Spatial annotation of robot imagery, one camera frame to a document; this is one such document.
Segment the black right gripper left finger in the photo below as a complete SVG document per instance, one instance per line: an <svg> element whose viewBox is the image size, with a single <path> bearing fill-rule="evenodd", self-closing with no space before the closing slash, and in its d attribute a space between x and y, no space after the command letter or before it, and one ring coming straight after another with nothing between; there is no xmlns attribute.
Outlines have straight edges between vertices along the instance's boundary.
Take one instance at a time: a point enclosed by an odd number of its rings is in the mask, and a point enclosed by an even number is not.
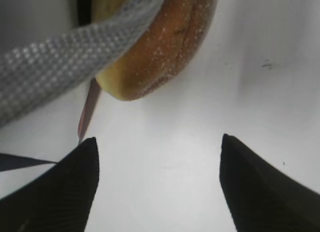
<svg viewBox="0 0 320 232"><path fill-rule="evenodd" d="M100 178L96 138L0 200L1 231L84 231Z"/></svg>

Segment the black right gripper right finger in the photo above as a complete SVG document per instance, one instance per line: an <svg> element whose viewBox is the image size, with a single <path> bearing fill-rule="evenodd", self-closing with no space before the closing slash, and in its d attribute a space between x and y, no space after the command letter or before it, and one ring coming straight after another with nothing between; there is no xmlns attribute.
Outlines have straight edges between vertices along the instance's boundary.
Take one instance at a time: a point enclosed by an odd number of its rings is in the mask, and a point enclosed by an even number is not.
<svg viewBox="0 0 320 232"><path fill-rule="evenodd" d="M224 134L219 181L237 231L319 231L320 195Z"/></svg>

